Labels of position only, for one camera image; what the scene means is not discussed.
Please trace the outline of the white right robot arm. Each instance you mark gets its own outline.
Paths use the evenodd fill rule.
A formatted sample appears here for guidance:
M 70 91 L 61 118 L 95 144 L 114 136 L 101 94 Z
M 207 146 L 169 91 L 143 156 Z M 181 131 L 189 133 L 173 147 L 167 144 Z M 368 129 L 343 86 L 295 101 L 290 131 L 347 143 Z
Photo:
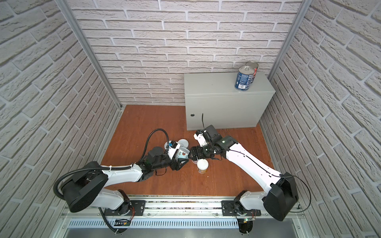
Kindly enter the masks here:
M 230 136 L 222 138 L 217 135 L 216 139 L 212 139 L 196 133 L 194 138 L 199 145 L 191 148 L 190 159 L 209 159 L 221 155 L 245 171 L 264 190 L 258 196 L 250 191 L 238 196 L 237 203 L 243 207 L 243 213 L 253 209 L 266 210 L 274 219 L 284 220 L 299 199 L 295 178 L 290 173 L 282 174 L 267 166 Z

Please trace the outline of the blue Progresso soup can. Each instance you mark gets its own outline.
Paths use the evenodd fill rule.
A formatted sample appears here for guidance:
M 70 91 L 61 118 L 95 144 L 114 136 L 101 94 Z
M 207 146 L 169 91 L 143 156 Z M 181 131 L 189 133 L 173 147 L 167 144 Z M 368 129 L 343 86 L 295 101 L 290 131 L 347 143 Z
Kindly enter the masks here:
M 251 66 L 243 65 L 239 68 L 235 88 L 239 91 L 247 91 L 257 70 Z

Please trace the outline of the red label soup can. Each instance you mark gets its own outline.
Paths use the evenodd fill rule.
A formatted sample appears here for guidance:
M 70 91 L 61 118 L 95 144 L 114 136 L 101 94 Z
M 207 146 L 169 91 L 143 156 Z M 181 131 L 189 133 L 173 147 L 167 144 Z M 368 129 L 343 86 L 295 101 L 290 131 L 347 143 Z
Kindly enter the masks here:
M 253 83 L 254 79 L 256 77 L 256 74 L 257 74 L 259 64 L 257 62 L 254 62 L 254 61 L 248 61 L 248 62 L 246 62 L 245 66 L 249 66 L 249 67 L 253 68 L 255 71 L 252 78 L 251 78 L 251 83 Z

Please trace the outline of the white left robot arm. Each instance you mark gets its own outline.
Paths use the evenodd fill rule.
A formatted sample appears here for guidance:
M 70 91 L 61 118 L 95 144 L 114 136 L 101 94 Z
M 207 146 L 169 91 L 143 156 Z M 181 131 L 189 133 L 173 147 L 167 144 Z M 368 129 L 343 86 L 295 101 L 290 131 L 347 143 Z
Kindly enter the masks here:
M 72 213 L 88 207 L 98 207 L 125 215 L 132 210 L 131 200 L 123 190 L 109 190 L 106 187 L 145 181 L 162 168 L 170 167 L 178 171 L 187 162 L 188 159 L 184 158 L 170 159 L 167 154 L 146 156 L 143 160 L 124 167 L 106 167 L 93 161 L 58 178 L 53 190 L 58 198 L 66 201 Z

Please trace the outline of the yellow label can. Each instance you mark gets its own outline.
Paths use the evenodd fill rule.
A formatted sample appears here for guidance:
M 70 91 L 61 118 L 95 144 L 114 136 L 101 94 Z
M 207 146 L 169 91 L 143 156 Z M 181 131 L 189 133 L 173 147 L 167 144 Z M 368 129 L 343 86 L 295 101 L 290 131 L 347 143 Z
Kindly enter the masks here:
M 172 145 L 173 145 L 172 141 L 166 142 L 165 143 L 165 149 L 169 151 L 171 149 Z

